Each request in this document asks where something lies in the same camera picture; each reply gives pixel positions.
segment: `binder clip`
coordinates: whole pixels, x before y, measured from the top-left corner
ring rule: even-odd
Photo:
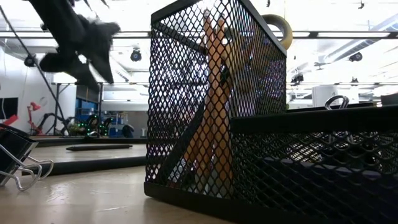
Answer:
[[[349,98],[342,95],[336,95],[329,98],[325,103],[327,110],[332,110],[331,104],[338,99],[343,102],[339,109],[345,109],[348,106]],[[343,136],[345,141],[340,141],[337,136]],[[355,141],[353,135],[348,131],[334,132],[329,135],[328,149],[323,150],[323,161],[328,165],[345,166],[352,169],[363,169],[367,166],[376,164],[374,156],[368,152],[373,152],[371,144],[365,144]]]
[[[14,179],[18,190],[25,191],[51,173],[53,161],[39,161],[29,155],[37,144],[36,141],[26,137],[22,131],[0,124],[0,186]],[[25,164],[26,159],[32,161],[33,164]],[[44,175],[42,175],[41,164],[50,164],[50,169]],[[22,186],[20,178],[15,175],[17,171],[27,172],[32,177],[32,181]]]

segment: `white wall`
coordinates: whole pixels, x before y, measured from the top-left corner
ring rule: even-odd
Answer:
[[[51,82],[51,74],[46,74],[46,79]],[[12,124],[13,127],[29,132],[30,124],[27,122],[29,115],[27,106],[30,102],[39,104],[39,100],[45,97],[49,100],[49,91],[45,86],[43,78],[35,68],[27,68],[23,61],[5,54],[0,49],[0,98],[18,97],[18,120]],[[44,113],[49,110],[49,103],[41,109],[32,112],[32,120],[38,123]]]
[[[53,75],[45,73],[49,83],[53,82]],[[5,54],[0,48],[0,98],[19,98],[18,120],[11,126],[27,133],[30,132],[28,123],[29,115],[27,107],[30,102],[40,104],[40,99],[45,98],[41,103],[41,109],[32,112],[32,120],[38,125],[44,113],[55,111],[55,101],[52,98],[43,78],[36,68],[27,68],[22,60]],[[75,115],[76,87],[70,86],[60,95],[59,102],[63,108],[65,118]],[[53,124],[53,118],[49,118],[43,126],[47,131]]]

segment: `fluorescent light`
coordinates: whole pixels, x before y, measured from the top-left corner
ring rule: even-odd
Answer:
[[[364,39],[373,39],[387,37],[390,32],[319,32],[318,37],[362,37]]]
[[[17,32],[20,38],[24,39],[52,39],[52,34],[49,32]],[[0,32],[1,38],[15,38],[13,32]]]
[[[134,37],[140,37],[140,38],[149,38],[150,37],[150,32],[122,32],[116,34],[113,38],[114,39],[131,39]]]
[[[281,31],[272,31],[272,33],[274,33],[274,35],[277,38],[282,38],[283,37],[283,33]],[[309,32],[293,32],[293,38],[294,37],[308,37],[310,35]]]

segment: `mesh container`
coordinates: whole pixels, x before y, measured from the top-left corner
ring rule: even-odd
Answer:
[[[229,121],[285,112],[286,56],[248,1],[207,3],[152,15],[146,182],[233,198]]]
[[[370,120],[369,110],[376,118]],[[315,111],[233,123],[236,199],[344,223],[396,223],[398,135],[391,130],[398,110],[355,109],[345,116],[346,111],[352,109],[334,117],[335,111]],[[285,128],[246,127],[275,124],[271,119]]]

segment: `silver binder clip handle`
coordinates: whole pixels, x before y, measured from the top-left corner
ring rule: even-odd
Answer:
[[[343,102],[341,103],[339,109],[345,109],[345,108],[347,108],[348,103],[349,103],[349,98],[348,98],[347,96],[343,96],[343,95],[332,96],[331,98],[329,98],[328,100],[326,100],[325,108],[326,108],[327,110],[332,110],[332,108],[330,107],[331,104],[332,104],[335,100],[338,100],[338,99],[343,99]],[[347,136],[347,141],[348,141],[349,143],[351,143],[351,144],[354,144],[355,142],[354,142],[353,136],[350,135],[347,131],[345,132],[345,134],[346,134],[346,136]],[[331,135],[329,138],[330,138],[330,139],[329,139],[330,142],[333,142],[334,137]]]
[[[40,164],[40,165],[42,165],[42,164],[50,164],[49,171],[47,171],[47,173],[45,173],[42,177],[39,177],[39,180],[43,180],[44,178],[48,177],[51,174],[52,169],[54,168],[54,161],[52,161],[52,160],[39,161],[39,160],[37,160],[37,159],[35,159],[33,157],[30,157],[30,156],[27,156],[27,159],[29,159],[29,160],[37,163],[37,164]]]
[[[22,170],[24,172],[28,172],[30,176],[33,178],[33,180],[25,187],[22,186],[19,178],[14,175],[14,174],[9,174],[7,172],[0,171],[1,175],[5,175],[6,177],[10,177],[15,180],[15,183],[17,184],[17,188],[20,191],[27,190],[31,188],[34,184],[36,184],[37,181],[39,181],[40,176],[42,175],[42,166],[40,164],[32,164],[32,165],[25,165],[22,161],[20,161],[18,158],[16,158],[14,155],[12,155],[4,146],[0,144],[0,149],[4,151],[4,153],[7,154],[12,160],[14,160],[17,163],[16,169]],[[35,175],[32,171],[32,168],[37,168],[37,174]]]
[[[349,98],[347,96],[343,96],[343,95],[336,95],[336,96],[332,96],[331,98],[329,98],[328,100],[326,100],[325,103],[325,108],[327,110],[332,110],[332,108],[330,107],[330,105],[338,99],[343,99],[343,102],[341,103],[339,109],[344,109],[347,108],[348,103],[349,103]]]

